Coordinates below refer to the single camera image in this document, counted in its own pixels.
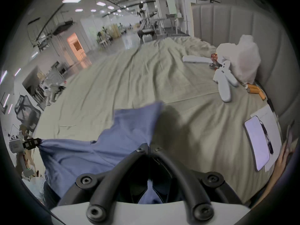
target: gray headboard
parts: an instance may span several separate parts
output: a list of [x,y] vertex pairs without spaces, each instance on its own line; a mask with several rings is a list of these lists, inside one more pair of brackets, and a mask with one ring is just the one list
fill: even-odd
[[243,34],[257,43],[261,64],[257,81],[271,99],[282,135],[295,119],[294,133],[300,127],[300,69],[287,33],[279,21],[237,6],[203,4],[192,7],[194,36],[218,47],[238,44]]

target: beige bedsheet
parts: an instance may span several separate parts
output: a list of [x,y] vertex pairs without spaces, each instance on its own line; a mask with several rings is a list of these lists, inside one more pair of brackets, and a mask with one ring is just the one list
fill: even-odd
[[190,169],[217,171],[246,202],[268,181],[272,170],[254,170],[243,128],[265,105],[240,85],[224,103],[207,64],[183,63],[183,55],[210,57],[215,47],[197,38],[146,43],[100,59],[81,71],[58,101],[42,114],[35,137],[97,140],[112,125],[115,109],[166,104],[153,141]]

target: whiteboard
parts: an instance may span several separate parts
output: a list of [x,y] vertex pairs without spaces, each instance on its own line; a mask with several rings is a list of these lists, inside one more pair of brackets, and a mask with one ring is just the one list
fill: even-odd
[[167,0],[170,14],[177,14],[175,0]]

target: black mesh chair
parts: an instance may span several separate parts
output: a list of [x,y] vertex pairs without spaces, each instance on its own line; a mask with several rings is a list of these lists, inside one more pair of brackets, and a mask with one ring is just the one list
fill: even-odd
[[29,131],[33,132],[40,119],[40,110],[31,104],[27,95],[20,95],[15,105],[15,112],[17,119],[20,120]]

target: concrete floor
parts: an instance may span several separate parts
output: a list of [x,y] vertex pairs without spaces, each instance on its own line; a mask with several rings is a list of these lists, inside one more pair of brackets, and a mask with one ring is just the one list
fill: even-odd
[[86,54],[86,58],[80,62],[72,65],[63,75],[65,80],[68,81],[74,74],[79,73],[81,70],[89,67],[95,61],[103,56],[109,56],[122,50],[140,46],[140,39],[136,32],[129,31],[118,39],[114,39],[106,48],[91,50]]

